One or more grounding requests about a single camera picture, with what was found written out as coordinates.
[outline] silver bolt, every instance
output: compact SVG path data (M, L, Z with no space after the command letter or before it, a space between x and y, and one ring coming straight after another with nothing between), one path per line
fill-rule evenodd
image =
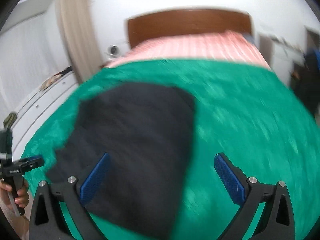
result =
M68 179L68 182L69 183L74 183L76 181L76 177L74 176L71 176L69 179Z
M284 181L279 181L279 185L281 186L281 187L285 187L285 182Z
M250 177L249 181L253 184L258 182L258 180L255 177Z
M40 186L40 187L43 187L45 184L46 184L45 180L41 180L41 181L39 182L39 186Z

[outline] pink striped sheet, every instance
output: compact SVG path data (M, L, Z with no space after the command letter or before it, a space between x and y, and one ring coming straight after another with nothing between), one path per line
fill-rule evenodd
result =
M106 67L153 59L198 58L247 63L270 69L258 49L240 33L205 33L162 37L142 42Z

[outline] white sheer curtain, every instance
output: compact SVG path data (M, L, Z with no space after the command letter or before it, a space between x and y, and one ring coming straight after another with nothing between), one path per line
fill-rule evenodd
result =
M44 80L66 67L56 65L45 27L39 15L0 35L0 126Z

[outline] brown headboard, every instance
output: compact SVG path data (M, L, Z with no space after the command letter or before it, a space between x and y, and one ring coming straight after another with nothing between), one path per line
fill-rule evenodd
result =
M128 20L131 48L153 38L233 30L250 33L249 14L217 9L180 9L162 11Z

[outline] green blanket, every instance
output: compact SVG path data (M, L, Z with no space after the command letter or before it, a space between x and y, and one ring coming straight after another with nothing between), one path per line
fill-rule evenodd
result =
M250 65L157 60L103 69L82 84L27 144L24 157L41 154L45 159L44 167L26 174L33 194L55 163L54 149L63 147L73 130L79 101L125 81L176 85L197 99L194 157L171 239L214 240L235 215L238 206L213 168L218 152L262 183L284 180L292 200L296 239L306 236L320 215L320 132L273 72ZM62 208L73 236L81 239L63 204ZM252 235L262 209L260 204L245 239ZM147 239L93 218L109 240Z

